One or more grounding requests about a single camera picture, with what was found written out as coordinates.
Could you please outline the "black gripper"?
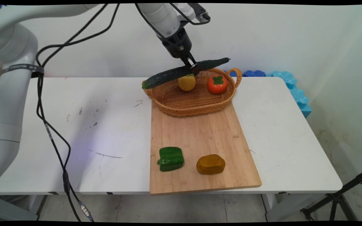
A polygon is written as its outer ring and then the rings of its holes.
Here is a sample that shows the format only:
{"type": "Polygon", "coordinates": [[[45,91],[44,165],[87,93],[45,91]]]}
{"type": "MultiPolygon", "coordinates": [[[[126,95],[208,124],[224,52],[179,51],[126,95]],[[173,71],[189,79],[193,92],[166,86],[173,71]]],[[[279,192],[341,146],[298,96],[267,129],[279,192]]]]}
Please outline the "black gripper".
{"type": "Polygon", "coordinates": [[[190,54],[192,43],[184,28],[179,28],[176,33],[165,39],[161,37],[160,41],[170,55],[174,58],[180,58],[194,76],[200,72],[200,66],[190,54]]]}

